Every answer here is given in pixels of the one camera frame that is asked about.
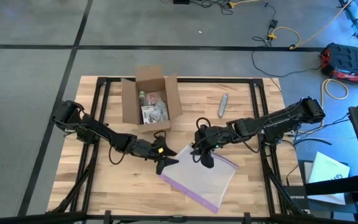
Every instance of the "yellow cable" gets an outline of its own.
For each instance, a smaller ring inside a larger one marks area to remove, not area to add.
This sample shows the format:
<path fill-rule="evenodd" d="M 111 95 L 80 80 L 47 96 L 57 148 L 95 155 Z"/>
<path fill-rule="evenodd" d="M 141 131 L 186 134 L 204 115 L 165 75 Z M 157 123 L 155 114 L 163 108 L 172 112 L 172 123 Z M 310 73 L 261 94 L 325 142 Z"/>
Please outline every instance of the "yellow cable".
<path fill-rule="evenodd" d="M 345 88 L 346 93 L 345 93 L 344 96 L 342 96 L 342 97 L 336 97 L 336 96 L 332 95 L 332 94 L 328 91 L 327 84 L 328 84 L 329 82 L 331 82 L 331 81 L 332 81 L 332 82 L 339 83 L 339 84 L 341 84 L 341 85 Z M 343 99 L 345 99 L 345 98 L 349 95 L 349 89 L 348 89 L 347 86 L 345 86 L 345 84 L 343 84 L 342 82 L 340 82 L 340 81 L 338 81 L 338 80 L 333 80 L 333 79 L 331 79 L 331 78 L 329 78 L 329 79 L 323 81 L 323 83 L 321 84 L 321 100 L 320 100 L 320 102 L 321 102 L 321 108 L 322 108 L 322 109 L 324 109 L 324 90 L 326 91 L 326 93 L 327 93 L 331 98 L 334 98 L 335 100 L 343 100 Z M 320 127 L 319 127 L 316 131 L 320 130 L 320 129 L 323 127 L 323 125 L 324 125 L 324 120 L 321 121 Z M 313 133 L 315 133 L 316 131 L 312 131 L 312 132 L 299 131 L 299 133 L 303 133 L 303 134 L 313 134 Z"/>
<path fill-rule="evenodd" d="M 230 8 L 234 8 L 236 5 L 241 4 L 241 3 L 250 3 L 250 2 L 256 2 L 256 1 L 260 1 L 260 0 L 249 0 L 249 1 L 240 1 L 240 2 L 231 2 L 229 1 L 229 5 Z"/>
<path fill-rule="evenodd" d="M 345 8 L 352 3 L 353 0 L 348 1 L 342 8 L 341 10 L 339 10 L 339 12 L 335 15 L 334 19 L 332 19 L 326 26 L 324 26 L 322 29 L 320 29 L 319 31 L 317 31 L 317 33 L 313 34 L 311 37 L 309 37 L 308 39 L 306 39 L 305 41 L 303 41 L 302 43 L 298 43 L 295 44 L 295 46 L 291 46 L 290 50 L 296 49 L 298 47 L 300 47 L 301 45 L 309 42 L 311 39 L 315 38 L 318 34 L 320 34 L 323 30 L 325 30 L 331 23 L 334 22 L 334 20 L 341 14 L 341 12 L 343 12 L 343 10 L 345 10 Z"/>
<path fill-rule="evenodd" d="M 268 35 L 268 37 L 272 38 L 272 39 L 277 39 L 277 36 L 274 35 L 274 32 L 278 29 L 286 29 L 286 30 L 290 30 L 292 32 L 294 32 L 297 36 L 298 36 L 298 43 L 296 43 L 295 45 L 299 45 L 302 41 L 301 35 L 299 35 L 299 33 L 289 27 L 276 27 L 274 28 L 274 30 Z"/>

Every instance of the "wooden tabletop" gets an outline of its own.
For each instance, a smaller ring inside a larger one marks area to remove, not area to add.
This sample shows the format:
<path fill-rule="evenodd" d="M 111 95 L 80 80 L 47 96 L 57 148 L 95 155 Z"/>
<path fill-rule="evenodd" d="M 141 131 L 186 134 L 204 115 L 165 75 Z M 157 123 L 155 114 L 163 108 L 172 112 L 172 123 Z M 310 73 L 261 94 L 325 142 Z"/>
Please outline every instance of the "wooden tabletop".
<path fill-rule="evenodd" d="M 82 77 L 75 101 L 90 112 L 97 77 Z M 269 78 L 263 78 L 269 112 L 284 108 L 282 94 Z M 244 83 L 179 83 L 183 115 L 172 121 L 167 131 L 167 145 L 179 152 L 187 144 L 194 142 L 195 121 L 206 117 L 212 125 L 224 126 L 226 121 L 254 117 L 249 85 Z M 99 96 L 99 104 L 104 89 Z M 224 94 L 229 95 L 223 118 L 218 118 L 218 108 Z M 262 105 L 259 91 L 257 99 L 260 114 Z M 153 141 L 153 133 L 138 133 L 136 125 L 122 123 L 121 83 L 111 84 L 105 123 L 118 133 L 132 133 L 139 138 Z M 48 210 L 55 208 L 75 183 L 80 161 L 82 142 L 75 134 L 67 136 L 63 145 L 55 182 L 50 196 Z M 257 149 L 257 138 L 249 145 Z M 243 216 L 249 212 L 253 217 L 267 217 L 265 185 L 262 175 L 260 154 L 254 154 L 242 144 L 227 145 L 216 153 L 239 166 L 231 180 L 217 214 L 185 196 L 166 184 L 155 174 L 155 163 L 126 156 L 117 166 L 108 159 L 109 144 L 101 140 L 88 214 L 104 214 L 111 210 L 114 215 L 193 215 L 193 216 Z M 112 159 L 118 161 L 121 155 L 112 151 Z M 277 157 L 282 180 L 298 164 L 294 148 L 287 143 L 277 146 Z M 301 175 L 296 169 L 289 177 L 291 185 L 301 185 Z M 279 213 L 277 191 L 272 184 L 275 209 Z M 79 208 L 83 201 L 84 187 L 78 200 Z"/>

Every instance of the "ziploc bag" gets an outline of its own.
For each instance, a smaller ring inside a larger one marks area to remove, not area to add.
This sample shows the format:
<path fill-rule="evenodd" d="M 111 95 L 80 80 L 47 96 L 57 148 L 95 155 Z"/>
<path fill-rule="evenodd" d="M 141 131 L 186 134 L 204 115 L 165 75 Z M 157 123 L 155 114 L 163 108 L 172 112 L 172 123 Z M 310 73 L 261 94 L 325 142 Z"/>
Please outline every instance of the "ziploc bag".
<path fill-rule="evenodd" d="M 211 153 L 214 167 L 209 169 L 201 162 L 193 162 L 191 146 L 186 146 L 175 157 L 179 163 L 164 168 L 160 178 L 189 198 L 217 213 L 230 180 L 238 166 L 231 161 Z"/>

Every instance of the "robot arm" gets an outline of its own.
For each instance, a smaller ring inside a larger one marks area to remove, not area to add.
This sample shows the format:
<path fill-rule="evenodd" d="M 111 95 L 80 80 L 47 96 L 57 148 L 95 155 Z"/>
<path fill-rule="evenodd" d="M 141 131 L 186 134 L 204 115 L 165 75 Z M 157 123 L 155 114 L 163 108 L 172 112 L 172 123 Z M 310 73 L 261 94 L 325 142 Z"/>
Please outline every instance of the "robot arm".
<path fill-rule="evenodd" d="M 175 156 L 176 152 L 167 147 L 165 136 L 154 135 L 156 139 L 153 143 L 150 143 L 138 139 L 133 134 L 116 133 L 109 129 L 106 124 L 102 124 L 86 114 L 84 108 L 73 101 L 63 101 L 53 112 L 52 121 L 66 133 L 76 132 L 77 139 L 87 144 L 95 144 L 98 137 L 102 137 L 117 152 L 157 162 L 157 174 L 161 174 L 164 167 L 178 162 L 167 157 Z"/>
<path fill-rule="evenodd" d="M 197 124 L 193 155 L 201 156 L 201 163 L 208 168 L 214 166 L 210 152 L 229 143 L 248 141 L 256 134 L 264 132 L 264 141 L 275 144 L 285 132 L 297 129 L 302 123 L 314 124 L 325 117 L 317 100 L 303 98 L 282 110 L 259 118 L 242 118 L 226 123 L 226 127 Z"/>

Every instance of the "concrete floor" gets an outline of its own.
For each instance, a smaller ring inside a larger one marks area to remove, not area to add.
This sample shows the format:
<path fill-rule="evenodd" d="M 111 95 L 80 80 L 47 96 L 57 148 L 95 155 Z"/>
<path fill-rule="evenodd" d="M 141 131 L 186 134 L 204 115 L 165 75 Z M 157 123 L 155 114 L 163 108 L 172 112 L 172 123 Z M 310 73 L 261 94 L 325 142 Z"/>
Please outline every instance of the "concrete floor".
<path fill-rule="evenodd" d="M 80 26 L 86 0 L 0 1 L 0 44 L 71 45 Z M 307 38 L 338 11 L 336 1 L 284 0 L 272 2 L 280 26 Z M 273 11 L 261 2 L 239 5 L 231 16 L 219 7 L 174 6 L 158 0 L 94 0 L 81 45 L 240 45 L 257 46 L 251 37 L 266 34 Z M 345 14 L 305 47 L 325 47 L 335 42 L 358 46 Z M 280 30 L 275 47 L 296 42 L 291 32 Z M 203 50 L 79 50 L 63 99 L 74 99 L 82 75 L 132 75 L 136 65 L 160 64 L 165 74 L 191 76 L 266 77 L 250 60 L 251 52 Z M 18 213 L 42 141 L 70 50 L 0 49 L 0 217 Z M 317 52 L 256 52 L 255 61 L 266 72 L 282 75 L 319 65 Z M 285 104 L 303 96 L 320 98 L 325 79 L 318 71 L 280 79 Z M 326 97 L 326 123 L 341 118 L 349 106 L 358 105 L 358 85 L 347 85 L 345 100 Z M 344 91 L 332 84 L 338 96 Z M 320 151 L 346 162 L 358 174 L 358 143 L 350 123 L 326 128 L 313 135 L 330 138 L 333 146 L 304 142 L 299 159 L 313 159 Z M 62 132 L 54 129 L 28 214 L 43 213 L 63 145 Z"/>

